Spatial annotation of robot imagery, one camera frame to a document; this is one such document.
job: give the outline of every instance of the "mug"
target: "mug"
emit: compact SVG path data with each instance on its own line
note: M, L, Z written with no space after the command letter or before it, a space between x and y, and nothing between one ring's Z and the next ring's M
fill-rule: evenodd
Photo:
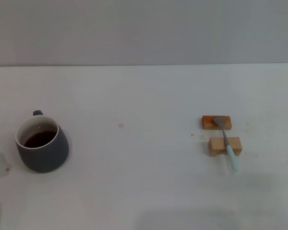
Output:
M37 148L25 146L30 138L45 131L55 132L56 135L43 146ZM57 169L66 161L69 154L69 144L63 130L55 120L44 116L40 110L34 111L32 118L19 125L15 141L24 164L38 173L48 173Z

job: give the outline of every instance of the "orange wooden block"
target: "orange wooden block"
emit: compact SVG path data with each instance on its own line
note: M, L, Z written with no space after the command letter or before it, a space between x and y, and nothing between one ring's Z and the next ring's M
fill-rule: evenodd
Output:
M228 142L232 147L236 156L242 151L240 138L228 138ZM208 142L209 156L214 157L218 154L227 154L224 138L210 138Z
M221 127L217 126L216 123L214 123L214 121L213 121L213 118L215 118L215 117L221 117L221 118L225 119L226 123L225 123L224 129L225 130L231 129L230 116L203 116L202 117L203 129L220 130Z

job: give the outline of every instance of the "dark liquid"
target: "dark liquid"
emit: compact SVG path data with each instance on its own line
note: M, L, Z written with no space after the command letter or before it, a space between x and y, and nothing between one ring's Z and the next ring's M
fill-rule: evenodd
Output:
M57 132L54 131L36 133L25 142L24 146L27 148L38 148L44 146L51 142L56 134Z

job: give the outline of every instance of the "white wall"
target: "white wall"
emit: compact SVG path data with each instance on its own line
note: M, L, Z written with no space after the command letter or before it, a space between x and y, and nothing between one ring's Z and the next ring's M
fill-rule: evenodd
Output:
M288 0L0 0L0 66L266 62Z

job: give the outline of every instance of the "light blue handle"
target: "light blue handle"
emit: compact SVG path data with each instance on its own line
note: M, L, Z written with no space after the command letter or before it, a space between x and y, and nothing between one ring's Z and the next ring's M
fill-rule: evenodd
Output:
M227 153L228 153L228 156L230 159L232 169L234 170L234 173L235 173L235 172L239 171L239 163L238 163L237 158L234 154L234 151L232 150L230 145L226 146L226 150L227 150Z

